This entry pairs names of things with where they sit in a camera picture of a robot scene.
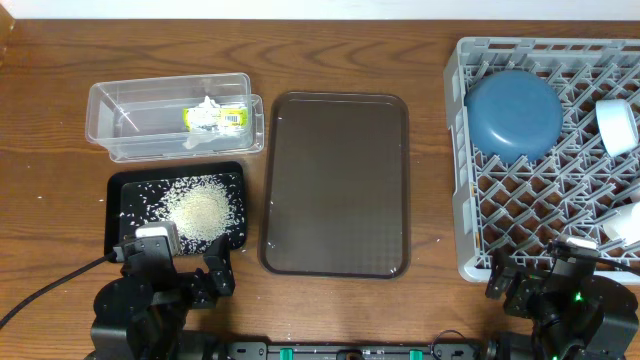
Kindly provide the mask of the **light blue bowl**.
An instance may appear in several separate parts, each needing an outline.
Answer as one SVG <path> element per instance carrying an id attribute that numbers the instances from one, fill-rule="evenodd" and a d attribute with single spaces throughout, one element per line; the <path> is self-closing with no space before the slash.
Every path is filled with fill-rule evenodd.
<path id="1" fill-rule="evenodd" d="M 633 150 L 639 134 L 630 104 L 623 99 L 596 103 L 596 120 L 606 152 L 616 157 Z"/>

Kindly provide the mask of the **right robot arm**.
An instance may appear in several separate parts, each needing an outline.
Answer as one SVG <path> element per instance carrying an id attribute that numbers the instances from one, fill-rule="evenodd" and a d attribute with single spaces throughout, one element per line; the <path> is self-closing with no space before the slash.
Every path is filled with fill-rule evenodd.
<path id="1" fill-rule="evenodd" d="M 498 332 L 485 359 L 611 359 L 625 352 L 639 330 L 636 295 L 595 273 L 609 265 L 596 251 L 554 242 L 549 271 L 521 266 L 508 254 L 492 256 L 485 295 L 504 297 L 503 310 L 533 323 L 529 335 Z"/>

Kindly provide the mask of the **pink plastic cup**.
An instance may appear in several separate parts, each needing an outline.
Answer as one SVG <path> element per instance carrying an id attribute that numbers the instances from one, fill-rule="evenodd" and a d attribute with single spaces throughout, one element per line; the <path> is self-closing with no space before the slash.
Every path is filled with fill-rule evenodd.
<path id="1" fill-rule="evenodd" d="M 602 223 L 610 240 L 622 240 L 625 246 L 639 242 L 639 203 L 631 203 L 611 209 Z"/>

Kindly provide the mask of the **green plastic cup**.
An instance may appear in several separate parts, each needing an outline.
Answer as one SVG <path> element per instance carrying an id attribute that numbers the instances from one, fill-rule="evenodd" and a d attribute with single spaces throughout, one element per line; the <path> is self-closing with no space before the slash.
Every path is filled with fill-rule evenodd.
<path id="1" fill-rule="evenodd" d="M 639 202 L 640 201 L 640 187 L 639 183 L 633 183 L 631 185 L 631 192 L 629 195 L 629 199 L 631 202 Z"/>

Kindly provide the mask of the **white napkin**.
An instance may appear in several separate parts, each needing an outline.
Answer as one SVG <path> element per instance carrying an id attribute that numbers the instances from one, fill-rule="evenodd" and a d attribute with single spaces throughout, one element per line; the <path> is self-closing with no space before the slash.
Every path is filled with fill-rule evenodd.
<path id="1" fill-rule="evenodd" d="M 186 108 L 182 118 L 189 135 L 183 146 L 193 149 L 200 143 L 210 142 L 217 134 L 217 127 L 221 120 L 221 106 L 209 96 L 195 107 Z"/>

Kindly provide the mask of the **dark blue plate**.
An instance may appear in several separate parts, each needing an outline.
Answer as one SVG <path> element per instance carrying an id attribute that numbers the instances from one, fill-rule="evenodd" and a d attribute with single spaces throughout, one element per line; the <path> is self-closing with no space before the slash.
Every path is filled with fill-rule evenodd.
<path id="1" fill-rule="evenodd" d="M 544 80 L 519 70 L 492 74 L 465 97 L 471 141 L 506 164 L 535 162 L 556 144 L 563 125 L 561 101 Z"/>

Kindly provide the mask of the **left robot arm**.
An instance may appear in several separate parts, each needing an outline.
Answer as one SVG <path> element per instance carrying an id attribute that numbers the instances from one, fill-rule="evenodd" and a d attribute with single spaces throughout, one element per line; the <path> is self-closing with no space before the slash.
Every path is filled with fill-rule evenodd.
<path id="1" fill-rule="evenodd" d="M 179 273 L 169 240 L 136 238 L 116 246 L 122 277 L 94 300 L 90 336 L 95 359 L 226 359 L 227 346 L 205 332 L 184 329 L 191 310 L 210 309 L 232 296 L 230 240 L 223 235 L 203 254 L 206 270 Z"/>

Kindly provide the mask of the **yellow green snack wrapper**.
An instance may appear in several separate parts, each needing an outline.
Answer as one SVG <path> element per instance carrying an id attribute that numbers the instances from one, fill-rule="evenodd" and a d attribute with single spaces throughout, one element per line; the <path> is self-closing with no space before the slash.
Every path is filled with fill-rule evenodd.
<path id="1" fill-rule="evenodd" d="M 246 108 L 189 108 L 183 110 L 182 116 L 189 131 L 222 131 L 244 127 L 249 112 Z"/>

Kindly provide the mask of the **pile of white rice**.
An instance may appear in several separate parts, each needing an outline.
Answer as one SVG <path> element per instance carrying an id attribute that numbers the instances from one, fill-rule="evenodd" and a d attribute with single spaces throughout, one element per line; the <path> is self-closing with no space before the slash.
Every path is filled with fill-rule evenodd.
<path id="1" fill-rule="evenodd" d="M 128 183 L 115 211 L 119 240 L 142 225 L 171 221 L 176 225 L 181 255 L 201 254 L 228 236 L 239 249 L 247 238 L 244 179 L 238 173 L 187 176 Z"/>

